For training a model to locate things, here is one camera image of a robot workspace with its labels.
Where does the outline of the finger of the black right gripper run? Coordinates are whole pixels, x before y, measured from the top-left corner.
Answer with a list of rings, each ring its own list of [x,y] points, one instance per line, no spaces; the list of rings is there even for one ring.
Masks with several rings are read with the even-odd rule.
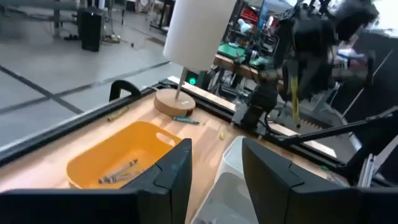
[[[280,91],[281,98],[288,102],[291,100],[291,87],[290,87],[290,77],[289,77],[289,60],[285,60],[282,65],[282,81],[283,81],[283,90]]]
[[[330,64],[319,59],[301,62],[301,76],[298,81],[298,98],[307,100],[328,87]]]

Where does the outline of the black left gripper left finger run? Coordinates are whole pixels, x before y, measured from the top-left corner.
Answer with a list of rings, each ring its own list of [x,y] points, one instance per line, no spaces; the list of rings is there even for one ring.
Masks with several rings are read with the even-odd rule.
[[[192,140],[183,139],[120,189],[17,189],[0,193],[0,224],[184,224]]]

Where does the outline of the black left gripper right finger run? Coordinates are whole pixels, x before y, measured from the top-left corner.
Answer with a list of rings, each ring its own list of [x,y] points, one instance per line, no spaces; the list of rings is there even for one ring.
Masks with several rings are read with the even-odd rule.
[[[398,187],[344,187],[249,138],[242,160],[259,224],[398,224]]]

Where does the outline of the yellow-green crayon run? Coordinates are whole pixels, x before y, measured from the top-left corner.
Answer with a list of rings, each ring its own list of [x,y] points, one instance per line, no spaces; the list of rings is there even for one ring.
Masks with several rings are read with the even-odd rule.
[[[108,122],[112,122],[112,121],[114,121],[115,119],[118,119],[120,116],[122,116],[122,115],[123,115],[124,113],[126,113],[128,110],[129,110],[129,107],[128,107],[128,106],[123,107],[123,108],[117,110],[116,112],[112,113],[111,115],[109,115],[109,116],[107,117],[107,121],[108,121]]]
[[[292,117],[297,128],[301,127],[299,120],[299,63],[291,61],[289,63],[290,87],[291,87],[291,102],[292,102]]]

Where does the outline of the grey crayon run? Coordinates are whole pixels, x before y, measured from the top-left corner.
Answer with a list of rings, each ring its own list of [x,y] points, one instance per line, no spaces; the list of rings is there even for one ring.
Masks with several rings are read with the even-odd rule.
[[[124,172],[125,170],[129,169],[130,167],[134,166],[138,162],[137,159],[133,159],[132,161],[129,161],[127,164],[124,164],[122,167],[116,169],[115,171],[110,172],[109,174],[105,175],[104,177],[101,177],[98,179],[99,184],[110,184],[110,183],[115,183],[117,182],[117,176]]]
[[[132,180],[140,174],[141,174],[140,171],[136,171],[133,173],[123,174],[123,175],[114,175],[111,177],[104,177],[102,179],[101,183],[102,184],[115,184],[117,182],[124,181],[124,180]]]

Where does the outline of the white plastic bin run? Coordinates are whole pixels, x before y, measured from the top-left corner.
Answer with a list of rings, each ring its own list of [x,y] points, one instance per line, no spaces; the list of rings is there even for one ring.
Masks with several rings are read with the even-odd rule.
[[[221,174],[229,172],[244,179],[243,162],[242,162],[242,140],[244,136],[237,136],[228,146],[222,155],[222,159],[216,174],[215,179],[218,179]]]

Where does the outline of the wooden background table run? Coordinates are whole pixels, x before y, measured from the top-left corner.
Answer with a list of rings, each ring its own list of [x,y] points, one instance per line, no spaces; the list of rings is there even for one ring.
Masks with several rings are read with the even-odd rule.
[[[254,80],[256,82],[265,79],[267,80],[282,79],[282,70],[278,70],[277,72],[271,72],[271,74],[268,74],[266,71],[258,73],[255,68],[235,63],[233,59],[225,57],[220,54],[216,54],[213,64],[225,70],[230,70],[236,73],[237,75],[241,75],[245,78]]]

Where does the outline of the orange plastic bin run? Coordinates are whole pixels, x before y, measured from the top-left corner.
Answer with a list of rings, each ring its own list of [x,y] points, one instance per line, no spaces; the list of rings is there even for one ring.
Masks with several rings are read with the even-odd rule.
[[[98,179],[133,159],[138,162],[119,175],[136,171],[142,174],[181,140],[152,123],[133,122],[70,160],[67,164],[69,185],[75,189],[120,189],[131,180],[99,184]]]

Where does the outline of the green mat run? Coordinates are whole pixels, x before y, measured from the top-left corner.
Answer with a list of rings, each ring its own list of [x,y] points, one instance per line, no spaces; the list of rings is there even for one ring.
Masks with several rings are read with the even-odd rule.
[[[230,46],[229,44],[221,44],[218,47],[218,54],[231,58],[233,60],[238,59],[240,62],[243,62],[245,59],[247,50],[241,47],[233,47]],[[258,65],[265,65],[272,63],[272,59],[270,57],[261,57],[261,56],[255,56],[251,57],[250,59],[250,66],[252,67],[257,67]]]

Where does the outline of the grey plastic bin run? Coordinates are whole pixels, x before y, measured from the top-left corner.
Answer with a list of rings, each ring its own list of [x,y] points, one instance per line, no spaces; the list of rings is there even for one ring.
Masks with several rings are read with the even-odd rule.
[[[259,224],[245,181],[222,173],[190,224]]]

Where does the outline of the blue crayon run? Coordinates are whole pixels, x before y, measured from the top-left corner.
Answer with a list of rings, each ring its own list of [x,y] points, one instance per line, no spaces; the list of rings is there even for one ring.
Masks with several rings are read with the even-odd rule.
[[[181,123],[188,123],[188,124],[193,124],[193,125],[200,125],[199,121],[195,121],[194,119],[184,117],[184,116],[174,116],[172,117],[174,121],[178,121]]]

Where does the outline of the black device green light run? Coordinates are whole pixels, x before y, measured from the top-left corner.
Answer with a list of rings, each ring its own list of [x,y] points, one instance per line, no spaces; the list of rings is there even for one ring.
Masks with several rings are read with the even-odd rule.
[[[191,70],[188,70],[185,81],[191,85],[197,86],[204,90],[206,88],[205,78],[206,78],[206,72],[196,73]]]

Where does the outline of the black clamp hook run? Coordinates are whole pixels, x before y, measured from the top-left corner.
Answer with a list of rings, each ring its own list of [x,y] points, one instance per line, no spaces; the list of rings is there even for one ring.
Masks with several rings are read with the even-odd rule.
[[[132,96],[140,96],[141,91],[134,84],[125,80],[116,80],[111,84],[111,89],[109,93],[109,102],[116,100],[120,97],[121,91],[125,90]]]

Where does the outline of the black floor box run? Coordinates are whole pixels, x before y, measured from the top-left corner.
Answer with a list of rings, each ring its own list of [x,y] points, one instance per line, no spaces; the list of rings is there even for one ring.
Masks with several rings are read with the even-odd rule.
[[[78,36],[83,50],[98,52],[103,39],[104,13],[87,7],[78,11]]]

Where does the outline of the black metal table frame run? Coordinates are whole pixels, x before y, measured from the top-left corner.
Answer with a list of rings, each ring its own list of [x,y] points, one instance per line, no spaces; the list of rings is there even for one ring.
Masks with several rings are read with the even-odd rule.
[[[0,167],[6,166],[6,168],[0,168],[0,191],[18,188],[16,187],[19,184],[18,178],[30,170],[43,168],[46,162],[49,166],[51,164],[57,166],[57,168],[49,168],[51,175],[56,176],[55,180],[43,180],[42,183],[41,180],[33,180],[33,185],[25,185],[33,188],[64,187],[68,181],[64,174],[66,171],[61,170],[66,168],[69,159],[139,120],[160,125],[178,137],[192,138],[195,145],[194,159],[197,160],[194,165],[198,165],[199,169],[209,169],[207,172],[211,177],[208,179],[213,180],[222,153],[232,141],[237,136],[253,137],[254,134],[242,131],[238,125],[233,126],[231,119],[236,110],[234,105],[188,83],[183,85],[183,92],[192,95],[197,102],[193,117],[199,119],[201,124],[194,126],[174,123],[171,118],[155,109],[153,101],[158,89],[175,87],[176,81],[179,81],[177,77],[168,77],[142,89],[140,96],[129,95],[113,100],[107,105],[87,111],[46,131],[0,147]],[[112,122],[107,121],[109,115],[126,106],[129,107],[126,113]],[[388,109],[381,115],[350,125],[353,126],[352,131],[355,128],[398,131],[398,126],[392,127],[393,124],[398,124],[398,106]],[[220,139],[222,131],[226,135],[224,140]],[[280,143],[280,138],[275,138],[275,136],[264,137],[259,140],[261,144],[282,153],[298,166],[321,177],[327,176],[326,169],[321,166],[328,167],[329,172],[334,171],[346,177],[354,175],[353,171],[348,172],[348,168],[345,168],[346,164],[326,153],[325,150],[331,148],[320,143],[309,141],[311,143],[305,144],[304,141],[299,142],[302,140],[301,137],[288,142],[283,142],[285,140],[283,137]]]

